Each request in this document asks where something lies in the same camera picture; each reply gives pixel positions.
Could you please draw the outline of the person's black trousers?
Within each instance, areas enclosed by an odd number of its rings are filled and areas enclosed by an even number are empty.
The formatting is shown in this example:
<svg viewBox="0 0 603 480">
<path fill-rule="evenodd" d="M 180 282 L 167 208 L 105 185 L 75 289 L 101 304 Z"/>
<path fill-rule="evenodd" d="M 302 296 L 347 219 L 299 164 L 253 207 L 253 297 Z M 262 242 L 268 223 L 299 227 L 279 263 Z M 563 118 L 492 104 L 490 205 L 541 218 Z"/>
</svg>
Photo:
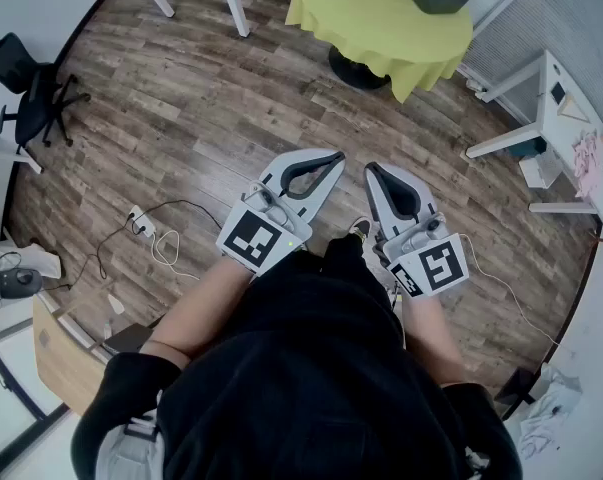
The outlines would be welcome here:
<svg viewBox="0 0 603 480">
<path fill-rule="evenodd" d="M 368 269 L 356 234 L 331 240 L 322 257 L 290 254 L 249 287 L 240 308 L 253 319 L 322 320 L 379 347 L 401 351 L 404 346 L 401 324 Z"/>
</svg>

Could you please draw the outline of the black framed glass door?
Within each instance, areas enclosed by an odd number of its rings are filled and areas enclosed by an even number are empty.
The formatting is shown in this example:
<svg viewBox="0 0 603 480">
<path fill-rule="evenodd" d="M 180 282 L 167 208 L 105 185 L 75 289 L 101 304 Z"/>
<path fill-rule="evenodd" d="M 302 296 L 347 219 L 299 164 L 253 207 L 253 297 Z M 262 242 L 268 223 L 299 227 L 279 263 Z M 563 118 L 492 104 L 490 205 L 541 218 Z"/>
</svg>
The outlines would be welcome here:
<svg viewBox="0 0 603 480">
<path fill-rule="evenodd" d="M 38 376 L 32 323 L 0 332 L 0 478 L 69 413 Z"/>
</svg>

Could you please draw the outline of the white crumpled cloth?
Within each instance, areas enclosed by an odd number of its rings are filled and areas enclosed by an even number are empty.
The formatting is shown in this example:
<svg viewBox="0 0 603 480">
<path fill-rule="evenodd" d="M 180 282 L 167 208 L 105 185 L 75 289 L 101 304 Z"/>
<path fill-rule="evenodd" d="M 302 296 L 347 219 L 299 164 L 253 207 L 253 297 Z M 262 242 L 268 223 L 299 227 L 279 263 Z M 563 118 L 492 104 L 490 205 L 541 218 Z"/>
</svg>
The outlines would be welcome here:
<svg viewBox="0 0 603 480">
<path fill-rule="evenodd" d="M 558 431 L 582 396 L 577 377 L 568 377 L 547 363 L 541 367 L 540 380 L 545 391 L 530 405 L 520 422 L 518 451 L 523 460 L 540 455 L 555 443 Z"/>
</svg>

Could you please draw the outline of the black round table base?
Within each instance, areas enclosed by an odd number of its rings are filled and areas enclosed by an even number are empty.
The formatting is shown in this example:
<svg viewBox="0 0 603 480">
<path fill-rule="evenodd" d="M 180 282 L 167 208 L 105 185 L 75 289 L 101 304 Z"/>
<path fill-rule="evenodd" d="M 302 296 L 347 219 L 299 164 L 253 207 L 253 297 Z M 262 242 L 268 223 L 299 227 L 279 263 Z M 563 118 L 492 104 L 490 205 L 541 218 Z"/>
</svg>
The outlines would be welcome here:
<svg viewBox="0 0 603 480">
<path fill-rule="evenodd" d="M 332 46 L 328 52 L 328 61 L 335 75 L 347 85 L 361 90 L 375 90 L 390 83 L 389 75 L 379 77 L 366 64 L 354 62 Z"/>
</svg>

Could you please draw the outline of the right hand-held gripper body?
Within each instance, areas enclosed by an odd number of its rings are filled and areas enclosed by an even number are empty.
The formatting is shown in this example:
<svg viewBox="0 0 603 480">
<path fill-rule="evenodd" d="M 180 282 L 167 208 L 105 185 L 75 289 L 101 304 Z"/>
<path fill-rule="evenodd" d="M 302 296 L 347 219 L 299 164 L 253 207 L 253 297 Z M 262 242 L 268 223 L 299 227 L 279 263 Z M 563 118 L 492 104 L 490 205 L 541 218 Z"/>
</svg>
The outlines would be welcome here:
<svg viewBox="0 0 603 480">
<path fill-rule="evenodd" d="M 379 245 L 387 271 L 410 298 L 434 296 L 469 276 L 460 235 L 449 232 L 440 212 Z"/>
</svg>

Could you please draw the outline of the pink crumpled cloth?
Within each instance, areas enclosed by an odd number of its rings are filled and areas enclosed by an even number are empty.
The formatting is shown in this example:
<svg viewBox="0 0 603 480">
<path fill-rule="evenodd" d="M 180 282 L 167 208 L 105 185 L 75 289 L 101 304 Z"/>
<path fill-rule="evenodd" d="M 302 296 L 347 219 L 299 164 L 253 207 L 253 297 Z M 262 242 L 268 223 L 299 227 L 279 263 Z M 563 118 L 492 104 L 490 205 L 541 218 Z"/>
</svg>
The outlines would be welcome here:
<svg viewBox="0 0 603 480">
<path fill-rule="evenodd" d="M 582 131 L 572 146 L 574 152 L 574 176 L 577 180 L 576 196 L 585 198 L 595 191 L 603 179 L 603 159 L 598 152 L 597 131 Z"/>
</svg>

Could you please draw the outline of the teal cloth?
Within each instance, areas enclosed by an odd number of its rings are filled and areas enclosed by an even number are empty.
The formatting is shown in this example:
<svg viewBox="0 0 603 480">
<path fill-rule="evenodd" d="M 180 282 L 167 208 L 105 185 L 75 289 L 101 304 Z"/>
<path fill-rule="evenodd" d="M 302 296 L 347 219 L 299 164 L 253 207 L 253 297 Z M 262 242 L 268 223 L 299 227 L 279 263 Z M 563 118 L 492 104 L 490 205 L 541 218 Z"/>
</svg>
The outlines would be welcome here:
<svg viewBox="0 0 603 480">
<path fill-rule="evenodd" d="M 509 152 L 515 157 L 537 156 L 547 150 L 547 143 L 542 137 L 527 140 L 508 148 Z"/>
</svg>

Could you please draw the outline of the white desk with grommet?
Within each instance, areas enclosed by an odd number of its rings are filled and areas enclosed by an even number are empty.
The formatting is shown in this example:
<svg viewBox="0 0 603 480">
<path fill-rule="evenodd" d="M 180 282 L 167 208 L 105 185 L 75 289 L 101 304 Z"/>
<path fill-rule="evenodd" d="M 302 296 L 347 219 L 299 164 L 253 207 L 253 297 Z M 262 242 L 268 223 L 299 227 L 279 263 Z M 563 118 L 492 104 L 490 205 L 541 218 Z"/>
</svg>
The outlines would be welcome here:
<svg viewBox="0 0 603 480">
<path fill-rule="evenodd" d="M 534 76 L 539 77 L 535 120 L 516 130 L 468 148 L 466 156 L 478 158 L 536 137 L 542 137 L 561 159 L 563 172 L 577 189 L 572 146 L 580 138 L 582 131 L 596 130 L 599 137 L 598 152 L 603 159 L 603 142 L 601 141 L 603 122 L 576 81 L 550 51 L 544 51 L 538 59 L 498 83 L 491 90 L 478 93 L 477 98 L 483 102 L 490 102 Z M 556 82 L 561 83 L 566 94 L 571 93 L 575 97 L 579 106 L 588 115 L 590 123 L 557 115 L 559 105 L 555 103 L 550 94 Z M 589 214 L 603 218 L 603 179 L 598 188 L 585 198 L 576 196 L 574 202 L 565 203 L 532 203 L 529 205 L 529 210 L 533 213 Z"/>
</svg>

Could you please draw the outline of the person's black shirt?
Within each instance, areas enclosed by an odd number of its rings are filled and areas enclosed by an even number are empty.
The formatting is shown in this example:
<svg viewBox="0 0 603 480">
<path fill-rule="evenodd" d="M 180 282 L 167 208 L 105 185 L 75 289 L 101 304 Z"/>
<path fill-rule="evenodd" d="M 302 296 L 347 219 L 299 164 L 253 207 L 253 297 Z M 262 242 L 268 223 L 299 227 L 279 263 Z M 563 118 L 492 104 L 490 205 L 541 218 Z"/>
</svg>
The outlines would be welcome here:
<svg viewBox="0 0 603 480">
<path fill-rule="evenodd" d="M 438 385 L 400 345 L 314 325 L 231 336 L 187 367 L 145 353 L 107 365 L 71 444 L 95 480 L 108 432 L 154 412 L 164 480 L 522 480 L 485 389 Z"/>
</svg>

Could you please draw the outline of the black round device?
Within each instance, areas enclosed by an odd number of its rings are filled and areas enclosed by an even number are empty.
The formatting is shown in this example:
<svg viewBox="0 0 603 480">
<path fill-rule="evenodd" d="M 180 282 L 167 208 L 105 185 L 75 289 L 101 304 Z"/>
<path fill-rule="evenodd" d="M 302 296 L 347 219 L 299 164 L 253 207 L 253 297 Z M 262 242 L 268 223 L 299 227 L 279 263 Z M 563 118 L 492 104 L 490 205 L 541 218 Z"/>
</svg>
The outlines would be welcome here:
<svg viewBox="0 0 603 480">
<path fill-rule="evenodd" d="M 36 270 L 12 268 L 0 271 L 0 302 L 32 297 L 42 286 L 42 276 Z"/>
</svg>

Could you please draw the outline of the person's dark sneaker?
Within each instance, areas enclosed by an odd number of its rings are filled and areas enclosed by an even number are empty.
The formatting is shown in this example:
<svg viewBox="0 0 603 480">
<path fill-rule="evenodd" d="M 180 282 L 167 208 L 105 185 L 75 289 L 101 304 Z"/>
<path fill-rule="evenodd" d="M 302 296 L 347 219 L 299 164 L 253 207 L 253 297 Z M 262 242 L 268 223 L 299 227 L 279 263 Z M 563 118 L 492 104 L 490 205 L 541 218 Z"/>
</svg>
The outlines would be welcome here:
<svg viewBox="0 0 603 480">
<path fill-rule="evenodd" d="M 349 228 L 350 235 L 357 236 L 362 243 L 365 243 L 371 232 L 371 222 L 366 217 L 358 218 Z"/>
</svg>

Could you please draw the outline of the round yellow-green table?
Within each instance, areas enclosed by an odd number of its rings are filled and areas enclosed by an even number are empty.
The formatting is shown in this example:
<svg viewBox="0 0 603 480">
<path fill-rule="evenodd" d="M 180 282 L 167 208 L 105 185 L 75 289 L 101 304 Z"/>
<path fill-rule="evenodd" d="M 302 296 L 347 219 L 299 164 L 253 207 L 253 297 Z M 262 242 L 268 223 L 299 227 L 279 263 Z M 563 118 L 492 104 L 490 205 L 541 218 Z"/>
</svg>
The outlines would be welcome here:
<svg viewBox="0 0 603 480">
<path fill-rule="evenodd" d="M 388 76 L 402 103 L 416 88 L 449 79 L 472 41 L 466 8 L 430 15 L 413 0 L 291 0 L 287 25 L 335 46 L 347 59 Z"/>
</svg>

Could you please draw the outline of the light wooden cabinet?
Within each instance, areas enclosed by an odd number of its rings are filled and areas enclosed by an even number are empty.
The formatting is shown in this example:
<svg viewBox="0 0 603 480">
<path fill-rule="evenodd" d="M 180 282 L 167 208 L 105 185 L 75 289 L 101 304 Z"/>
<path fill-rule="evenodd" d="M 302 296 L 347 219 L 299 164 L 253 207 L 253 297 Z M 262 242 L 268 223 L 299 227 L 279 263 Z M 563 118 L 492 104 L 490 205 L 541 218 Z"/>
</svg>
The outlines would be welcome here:
<svg viewBox="0 0 603 480">
<path fill-rule="evenodd" d="M 65 330 L 40 298 L 33 299 L 32 327 L 39 379 L 82 416 L 98 392 L 105 364 Z"/>
</svg>

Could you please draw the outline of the dark brown box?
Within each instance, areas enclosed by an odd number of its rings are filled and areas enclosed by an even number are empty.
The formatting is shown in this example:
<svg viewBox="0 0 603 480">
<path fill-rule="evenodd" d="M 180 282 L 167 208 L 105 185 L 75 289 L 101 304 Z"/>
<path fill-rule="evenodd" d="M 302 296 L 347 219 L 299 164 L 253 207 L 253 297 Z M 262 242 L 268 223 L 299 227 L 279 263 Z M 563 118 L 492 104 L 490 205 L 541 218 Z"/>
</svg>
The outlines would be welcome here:
<svg viewBox="0 0 603 480">
<path fill-rule="evenodd" d="M 152 331 L 152 328 L 135 323 L 106 339 L 102 346 L 112 355 L 136 353 L 149 339 Z"/>
</svg>

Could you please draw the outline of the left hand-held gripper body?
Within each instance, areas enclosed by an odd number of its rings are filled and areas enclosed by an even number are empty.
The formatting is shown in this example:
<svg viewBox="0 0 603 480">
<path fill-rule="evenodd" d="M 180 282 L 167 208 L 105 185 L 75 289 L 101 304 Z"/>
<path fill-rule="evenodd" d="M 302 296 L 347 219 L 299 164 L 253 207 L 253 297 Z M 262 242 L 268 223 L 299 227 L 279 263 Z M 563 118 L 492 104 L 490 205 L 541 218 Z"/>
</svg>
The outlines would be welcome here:
<svg viewBox="0 0 603 480">
<path fill-rule="evenodd" d="M 263 275 L 311 236 L 305 220 L 263 183 L 254 181 L 232 207 L 216 245 L 253 274 Z"/>
</svg>

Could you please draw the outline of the black office chair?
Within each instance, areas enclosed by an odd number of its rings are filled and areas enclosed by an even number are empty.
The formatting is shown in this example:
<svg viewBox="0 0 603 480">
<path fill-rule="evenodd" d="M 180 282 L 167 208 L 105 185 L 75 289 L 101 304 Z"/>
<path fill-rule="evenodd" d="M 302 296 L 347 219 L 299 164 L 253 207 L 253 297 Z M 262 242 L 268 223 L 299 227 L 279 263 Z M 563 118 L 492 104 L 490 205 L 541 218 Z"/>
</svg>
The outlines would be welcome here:
<svg viewBox="0 0 603 480">
<path fill-rule="evenodd" d="M 67 146 L 73 145 L 68 136 L 63 112 L 79 102 L 88 102 L 91 95 L 79 93 L 66 96 L 78 78 L 71 74 L 65 83 L 57 81 L 58 67 L 53 63 L 38 62 L 27 51 L 14 33 L 0 38 L 0 83 L 10 92 L 21 97 L 16 112 L 0 111 L 0 131 L 5 123 L 15 123 L 15 142 L 22 149 L 37 135 L 42 136 L 46 147 L 51 145 L 48 135 L 56 124 Z"/>
</svg>

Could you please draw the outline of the wooden triangle hanger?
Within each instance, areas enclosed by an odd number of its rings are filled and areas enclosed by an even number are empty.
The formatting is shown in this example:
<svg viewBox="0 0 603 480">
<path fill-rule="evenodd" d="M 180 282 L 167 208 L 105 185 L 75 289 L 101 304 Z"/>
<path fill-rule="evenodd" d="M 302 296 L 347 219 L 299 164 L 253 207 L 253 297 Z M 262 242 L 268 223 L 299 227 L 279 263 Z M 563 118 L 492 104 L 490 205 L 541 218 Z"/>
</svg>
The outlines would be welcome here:
<svg viewBox="0 0 603 480">
<path fill-rule="evenodd" d="M 570 118 L 583 123 L 590 123 L 586 112 L 579 106 L 577 100 L 571 93 L 567 93 L 559 105 L 557 115 Z"/>
</svg>

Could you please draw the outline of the person's left forearm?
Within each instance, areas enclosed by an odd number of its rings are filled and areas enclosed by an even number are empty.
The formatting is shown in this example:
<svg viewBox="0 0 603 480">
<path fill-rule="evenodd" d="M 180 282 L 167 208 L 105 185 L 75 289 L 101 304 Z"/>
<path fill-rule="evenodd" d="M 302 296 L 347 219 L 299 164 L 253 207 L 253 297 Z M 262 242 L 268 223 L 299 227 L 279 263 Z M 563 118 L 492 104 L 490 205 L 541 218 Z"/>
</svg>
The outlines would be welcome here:
<svg viewBox="0 0 603 480">
<path fill-rule="evenodd" d="M 220 258 L 166 313 L 140 352 L 185 368 L 222 330 L 253 277 L 234 259 Z"/>
</svg>

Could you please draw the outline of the person's right forearm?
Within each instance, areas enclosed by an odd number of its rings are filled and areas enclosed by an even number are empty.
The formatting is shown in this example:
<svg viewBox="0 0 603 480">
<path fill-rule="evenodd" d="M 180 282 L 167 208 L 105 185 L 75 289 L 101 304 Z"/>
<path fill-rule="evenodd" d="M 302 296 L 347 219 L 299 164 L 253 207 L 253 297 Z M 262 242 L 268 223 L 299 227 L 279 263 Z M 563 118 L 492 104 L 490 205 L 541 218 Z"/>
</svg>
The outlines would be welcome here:
<svg viewBox="0 0 603 480">
<path fill-rule="evenodd" d="M 437 297 L 410 298 L 402 309 L 402 319 L 408 349 L 437 384 L 447 386 L 468 380 Z"/>
</svg>

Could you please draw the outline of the light grey strapped pack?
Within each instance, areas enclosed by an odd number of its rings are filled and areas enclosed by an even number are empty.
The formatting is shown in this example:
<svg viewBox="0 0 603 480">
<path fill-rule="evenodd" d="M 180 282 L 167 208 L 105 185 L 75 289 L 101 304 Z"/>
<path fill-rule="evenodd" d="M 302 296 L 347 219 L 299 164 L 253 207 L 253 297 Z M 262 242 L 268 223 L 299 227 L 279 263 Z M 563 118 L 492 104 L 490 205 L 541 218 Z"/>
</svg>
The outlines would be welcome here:
<svg viewBox="0 0 603 480">
<path fill-rule="evenodd" d="M 109 431 L 97 455 L 95 480 L 164 480 L 165 441 L 157 411 Z"/>
</svg>

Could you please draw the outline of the white basket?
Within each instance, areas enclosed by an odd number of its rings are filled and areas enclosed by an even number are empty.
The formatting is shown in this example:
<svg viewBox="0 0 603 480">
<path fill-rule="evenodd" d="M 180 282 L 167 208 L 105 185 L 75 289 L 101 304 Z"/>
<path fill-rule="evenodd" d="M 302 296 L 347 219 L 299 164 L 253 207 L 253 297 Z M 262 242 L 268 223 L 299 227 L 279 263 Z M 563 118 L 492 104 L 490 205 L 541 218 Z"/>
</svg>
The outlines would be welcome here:
<svg viewBox="0 0 603 480">
<path fill-rule="evenodd" d="M 519 160 L 519 167 L 529 188 L 548 189 L 563 171 L 561 159 L 547 145 L 547 150 L 537 156 Z"/>
</svg>

